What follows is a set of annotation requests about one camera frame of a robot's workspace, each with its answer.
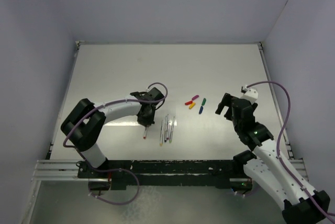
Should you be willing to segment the black tipped white pen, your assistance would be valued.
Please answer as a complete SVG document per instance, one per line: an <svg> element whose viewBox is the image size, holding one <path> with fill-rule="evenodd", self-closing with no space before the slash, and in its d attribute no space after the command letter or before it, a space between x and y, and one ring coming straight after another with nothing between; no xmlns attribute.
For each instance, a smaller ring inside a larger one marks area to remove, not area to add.
<svg viewBox="0 0 335 224"><path fill-rule="evenodd" d="M169 115L166 115L164 119L164 142L167 142L168 140L168 131L169 131Z"/></svg>

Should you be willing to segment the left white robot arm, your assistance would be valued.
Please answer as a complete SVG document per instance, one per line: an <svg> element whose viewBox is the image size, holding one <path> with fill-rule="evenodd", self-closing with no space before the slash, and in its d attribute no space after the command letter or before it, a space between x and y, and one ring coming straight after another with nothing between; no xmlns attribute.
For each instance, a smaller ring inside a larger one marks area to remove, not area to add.
<svg viewBox="0 0 335 224"><path fill-rule="evenodd" d="M89 99L80 100L61 125L66 142L90 164L89 171L102 178L108 171L108 159L100 150L97 139L102 128L116 119L137 116L137 123L145 128L154 124L157 104L165 101L165 95L156 87L144 92L132 92L124 99L95 104Z"/></svg>

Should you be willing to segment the red white pen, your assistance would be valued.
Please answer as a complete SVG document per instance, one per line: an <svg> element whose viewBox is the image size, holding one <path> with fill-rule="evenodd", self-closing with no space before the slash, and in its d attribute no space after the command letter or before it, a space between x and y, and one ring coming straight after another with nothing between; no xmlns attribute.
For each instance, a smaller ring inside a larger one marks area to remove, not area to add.
<svg viewBox="0 0 335 224"><path fill-rule="evenodd" d="M145 127L145 130L144 130L144 133L143 133L143 139L146 139L146 138L147 138L148 128L149 128L149 127Z"/></svg>

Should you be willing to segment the green tipped white pen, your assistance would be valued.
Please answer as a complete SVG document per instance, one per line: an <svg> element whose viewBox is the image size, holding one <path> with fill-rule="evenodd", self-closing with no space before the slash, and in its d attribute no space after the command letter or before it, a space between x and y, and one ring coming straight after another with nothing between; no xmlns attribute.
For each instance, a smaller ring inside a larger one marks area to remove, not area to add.
<svg viewBox="0 0 335 224"><path fill-rule="evenodd" d="M175 116L172 119L172 124L171 124L171 129L170 129L170 135L169 135L169 143L172 143L174 126L175 126Z"/></svg>

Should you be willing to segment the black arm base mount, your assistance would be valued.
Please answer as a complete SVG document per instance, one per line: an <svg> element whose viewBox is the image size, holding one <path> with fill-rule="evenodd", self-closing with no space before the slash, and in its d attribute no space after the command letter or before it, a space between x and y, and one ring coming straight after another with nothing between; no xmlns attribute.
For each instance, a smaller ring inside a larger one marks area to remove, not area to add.
<svg viewBox="0 0 335 224"><path fill-rule="evenodd" d="M209 186L217 189L250 191L252 179L234 160L111 160L103 169L115 172L99 173L86 162L76 163L78 178L88 179L93 190L125 190L136 186ZM136 176L125 172L129 170Z"/></svg>

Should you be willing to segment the yellow white pen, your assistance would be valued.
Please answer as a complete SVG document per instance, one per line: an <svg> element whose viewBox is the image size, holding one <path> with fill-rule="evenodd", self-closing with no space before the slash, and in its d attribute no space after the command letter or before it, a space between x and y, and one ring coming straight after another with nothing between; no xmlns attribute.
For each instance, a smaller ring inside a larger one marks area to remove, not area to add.
<svg viewBox="0 0 335 224"><path fill-rule="evenodd" d="M164 140L164 119L161 121L160 141L159 141L160 146L163 146L163 140Z"/></svg>

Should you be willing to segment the purple tipped white pen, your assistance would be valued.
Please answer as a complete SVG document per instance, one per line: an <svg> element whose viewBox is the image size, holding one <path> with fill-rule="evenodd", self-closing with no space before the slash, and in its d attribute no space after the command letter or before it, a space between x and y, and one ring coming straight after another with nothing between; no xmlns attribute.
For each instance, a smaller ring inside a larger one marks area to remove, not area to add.
<svg viewBox="0 0 335 224"><path fill-rule="evenodd" d="M169 140L170 135L170 115L167 114L166 116L166 126L165 126L165 142Z"/></svg>

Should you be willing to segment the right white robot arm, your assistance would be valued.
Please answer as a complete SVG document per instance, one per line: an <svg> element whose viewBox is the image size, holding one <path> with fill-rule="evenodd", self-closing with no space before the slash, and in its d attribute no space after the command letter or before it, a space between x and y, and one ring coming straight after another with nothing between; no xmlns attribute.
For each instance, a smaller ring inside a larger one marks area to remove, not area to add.
<svg viewBox="0 0 335 224"><path fill-rule="evenodd" d="M257 122L254 111L258 93L249 89L238 98L226 93L216 114L233 123L240 141L249 149L236 156L233 173L250 177L278 204L286 223L318 223L325 219L330 197L317 191L282 154L268 128Z"/></svg>

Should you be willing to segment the yellow pen cap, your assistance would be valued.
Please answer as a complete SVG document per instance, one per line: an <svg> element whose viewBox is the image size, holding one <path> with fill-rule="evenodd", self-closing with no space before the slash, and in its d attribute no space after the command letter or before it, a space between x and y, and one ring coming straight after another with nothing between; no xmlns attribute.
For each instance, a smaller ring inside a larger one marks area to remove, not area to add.
<svg viewBox="0 0 335 224"><path fill-rule="evenodd" d="M196 105L196 103L195 103L195 102L192 102L192 103L190 104L190 106L189 106L189 109L192 109L195 105Z"/></svg>

